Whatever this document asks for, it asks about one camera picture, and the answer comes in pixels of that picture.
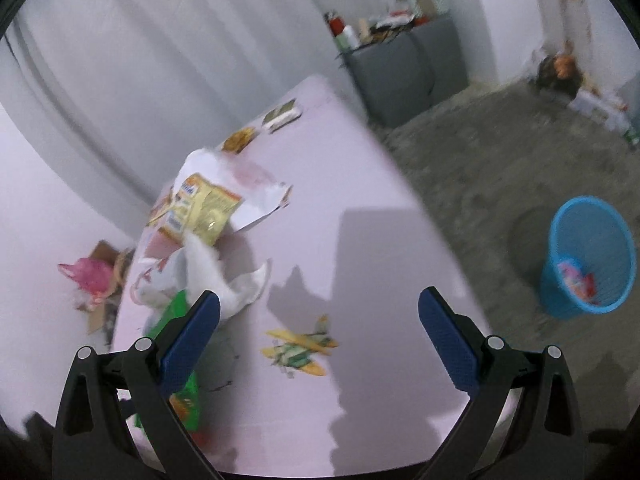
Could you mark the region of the white paper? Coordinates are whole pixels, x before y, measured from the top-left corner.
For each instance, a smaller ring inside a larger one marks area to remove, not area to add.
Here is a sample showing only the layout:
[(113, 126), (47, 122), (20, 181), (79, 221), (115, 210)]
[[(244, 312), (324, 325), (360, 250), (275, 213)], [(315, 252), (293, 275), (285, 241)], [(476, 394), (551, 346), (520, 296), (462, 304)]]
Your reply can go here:
[(135, 304), (160, 310), (180, 290), (186, 292), (189, 306), (202, 292), (213, 292), (220, 300), (221, 318), (225, 321), (256, 301), (267, 283), (269, 264), (265, 262), (229, 281), (216, 244), (224, 236), (240, 232), (283, 207), (291, 187), (240, 155), (200, 148), (186, 156), (164, 196), (176, 192), (191, 174), (201, 174), (210, 183), (228, 188), (242, 197), (242, 204), (214, 246), (206, 245), (191, 232), (185, 232), (179, 244), (148, 226), (151, 234), (141, 257), (148, 266), (132, 282), (129, 293)]

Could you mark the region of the yellow snack wrapper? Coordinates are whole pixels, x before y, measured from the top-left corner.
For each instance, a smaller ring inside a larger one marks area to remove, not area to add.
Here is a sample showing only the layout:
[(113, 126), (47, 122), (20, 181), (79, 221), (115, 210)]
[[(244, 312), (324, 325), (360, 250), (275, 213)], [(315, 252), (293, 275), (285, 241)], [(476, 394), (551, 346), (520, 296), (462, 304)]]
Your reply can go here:
[(170, 191), (152, 210), (148, 226), (157, 228), (181, 244), (184, 233), (191, 232), (203, 243), (214, 246), (242, 197), (201, 174), (191, 174), (176, 192)]

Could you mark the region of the green snack bag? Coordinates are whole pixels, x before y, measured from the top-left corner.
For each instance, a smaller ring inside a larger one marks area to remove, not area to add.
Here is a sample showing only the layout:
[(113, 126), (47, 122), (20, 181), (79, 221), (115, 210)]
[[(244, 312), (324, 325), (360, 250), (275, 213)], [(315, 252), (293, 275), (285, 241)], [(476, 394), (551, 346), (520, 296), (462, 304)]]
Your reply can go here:
[[(145, 324), (143, 336), (155, 340), (172, 321), (180, 320), (189, 313), (186, 292), (180, 290), (170, 300), (167, 307), (152, 314)], [(160, 367), (163, 372), (160, 381), (160, 395), (168, 401), (179, 422), (190, 434), (195, 434), (200, 426), (201, 402), (198, 396), (198, 378), (194, 372), (198, 360), (195, 351), (189, 348), (186, 334), (181, 334), (169, 349), (167, 361)]]

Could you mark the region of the pink printed tablecloth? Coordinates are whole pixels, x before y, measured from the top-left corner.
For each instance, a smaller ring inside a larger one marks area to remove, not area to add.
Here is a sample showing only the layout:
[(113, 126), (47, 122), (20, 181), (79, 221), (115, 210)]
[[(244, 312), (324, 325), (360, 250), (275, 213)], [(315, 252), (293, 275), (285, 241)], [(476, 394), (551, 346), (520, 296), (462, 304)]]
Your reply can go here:
[(311, 76), (302, 116), (247, 159), (291, 185), (285, 207), (218, 249), (229, 278), (268, 264), (262, 296), (198, 363), (198, 440), (220, 471), (318, 478), (428, 460), (468, 398), (419, 321), (435, 287), (488, 330), (454, 253), (393, 159)]

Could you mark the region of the red pink snack bag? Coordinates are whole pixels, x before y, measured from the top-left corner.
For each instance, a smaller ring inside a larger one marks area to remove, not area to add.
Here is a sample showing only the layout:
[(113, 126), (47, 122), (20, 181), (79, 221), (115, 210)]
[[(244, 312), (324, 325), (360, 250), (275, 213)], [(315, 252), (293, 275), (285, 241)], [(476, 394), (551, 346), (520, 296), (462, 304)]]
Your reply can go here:
[(575, 259), (564, 258), (556, 268), (570, 294), (586, 304), (596, 304), (597, 287), (594, 274), (586, 273)]

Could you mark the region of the grey storage cabinet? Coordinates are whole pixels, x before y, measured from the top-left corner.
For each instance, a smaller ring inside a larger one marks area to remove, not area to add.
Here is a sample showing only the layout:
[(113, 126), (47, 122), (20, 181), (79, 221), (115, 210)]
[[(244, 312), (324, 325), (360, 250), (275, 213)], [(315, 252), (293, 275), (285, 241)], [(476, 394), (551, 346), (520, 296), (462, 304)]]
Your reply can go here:
[(449, 15), (342, 55), (369, 119), (397, 128), (469, 87)]

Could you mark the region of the cardboard box pink bag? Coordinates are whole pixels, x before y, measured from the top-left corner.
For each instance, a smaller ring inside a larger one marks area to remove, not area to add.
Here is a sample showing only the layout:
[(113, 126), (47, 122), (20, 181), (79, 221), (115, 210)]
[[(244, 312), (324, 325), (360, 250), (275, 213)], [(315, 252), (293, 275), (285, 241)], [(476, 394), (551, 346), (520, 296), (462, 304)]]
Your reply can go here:
[(92, 253), (74, 263), (59, 263), (58, 272), (76, 285), (76, 309), (87, 315), (87, 332), (101, 332), (112, 343), (117, 313), (134, 250), (118, 250), (100, 240)]

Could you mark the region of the rolled calendar poster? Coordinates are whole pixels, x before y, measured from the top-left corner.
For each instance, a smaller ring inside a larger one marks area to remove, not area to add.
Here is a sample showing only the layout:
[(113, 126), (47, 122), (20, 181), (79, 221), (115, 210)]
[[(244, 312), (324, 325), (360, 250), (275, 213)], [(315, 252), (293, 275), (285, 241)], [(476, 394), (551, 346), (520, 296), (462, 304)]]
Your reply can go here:
[(554, 53), (592, 61), (591, 20), (586, 0), (538, 0), (544, 47)]

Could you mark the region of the blue mesh trash basket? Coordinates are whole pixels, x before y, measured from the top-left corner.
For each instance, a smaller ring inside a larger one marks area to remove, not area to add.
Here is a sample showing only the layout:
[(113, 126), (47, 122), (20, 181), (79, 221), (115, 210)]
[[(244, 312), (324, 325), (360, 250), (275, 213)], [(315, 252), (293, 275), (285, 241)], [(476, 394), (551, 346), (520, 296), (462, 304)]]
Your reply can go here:
[[(556, 265), (575, 259), (596, 280), (596, 304), (574, 298)], [(555, 318), (601, 315), (618, 309), (629, 297), (637, 275), (637, 252), (629, 226), (609, 203), (594, 196), (574, 197), (555, 213), (548, 234), (547, 258), (538, 294)]]

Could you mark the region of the small olive white box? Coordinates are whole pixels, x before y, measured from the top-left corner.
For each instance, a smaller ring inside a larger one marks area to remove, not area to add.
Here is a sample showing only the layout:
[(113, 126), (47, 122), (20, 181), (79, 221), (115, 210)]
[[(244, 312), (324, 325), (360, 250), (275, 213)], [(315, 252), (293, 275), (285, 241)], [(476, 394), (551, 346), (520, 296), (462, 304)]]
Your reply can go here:
[(296, 99), (286, 101), (265, 114), (262, 120), (262, 130), (273, 133), (291, 122), (295, 122), (302, 115), (302, 109), (297, 105)]

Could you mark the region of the grey curtain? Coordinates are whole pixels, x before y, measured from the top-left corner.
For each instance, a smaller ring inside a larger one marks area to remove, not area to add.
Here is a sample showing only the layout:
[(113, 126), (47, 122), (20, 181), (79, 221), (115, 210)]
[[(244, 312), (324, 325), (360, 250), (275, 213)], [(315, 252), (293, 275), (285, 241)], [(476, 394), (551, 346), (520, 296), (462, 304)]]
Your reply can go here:
[(1, 38), (1, 102), (52, 170), (136, 235), (190, 151), (312, 75), (356, 113), (326, 12), (378, 0), (25, 0)]

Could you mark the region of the dark snack box floor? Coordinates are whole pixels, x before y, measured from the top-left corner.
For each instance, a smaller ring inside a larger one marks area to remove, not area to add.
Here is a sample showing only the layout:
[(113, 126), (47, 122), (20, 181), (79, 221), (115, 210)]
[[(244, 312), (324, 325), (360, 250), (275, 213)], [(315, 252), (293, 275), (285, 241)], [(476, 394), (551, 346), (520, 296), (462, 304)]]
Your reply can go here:
[(573, 55), (547, 56), (538, 66), (535, 82), (538, 89), (560, 92), (575, 99), (582, 88), (582, 71)]

